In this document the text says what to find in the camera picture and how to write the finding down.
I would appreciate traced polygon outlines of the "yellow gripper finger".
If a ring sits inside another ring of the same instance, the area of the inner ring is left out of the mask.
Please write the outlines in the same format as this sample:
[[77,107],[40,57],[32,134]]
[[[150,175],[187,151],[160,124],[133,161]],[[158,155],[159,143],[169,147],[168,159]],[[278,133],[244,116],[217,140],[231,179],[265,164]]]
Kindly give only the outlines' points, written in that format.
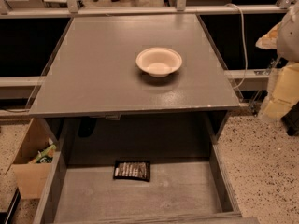
[[262,119],[281,119],[299,102],[299,63],[287,62],[270,74],[267,96],[261,105]]

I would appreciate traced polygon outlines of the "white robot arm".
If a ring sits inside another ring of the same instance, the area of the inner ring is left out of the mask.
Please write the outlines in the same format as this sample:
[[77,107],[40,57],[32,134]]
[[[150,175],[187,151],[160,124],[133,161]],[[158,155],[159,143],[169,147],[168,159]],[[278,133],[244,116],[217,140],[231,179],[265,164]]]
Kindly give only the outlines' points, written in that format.
[[259,111],[260,119],[278,120],[299,102],[299,2],[255,46],[275,49],[278,57],[287,61],[284,67],[271,72],[267,96]]

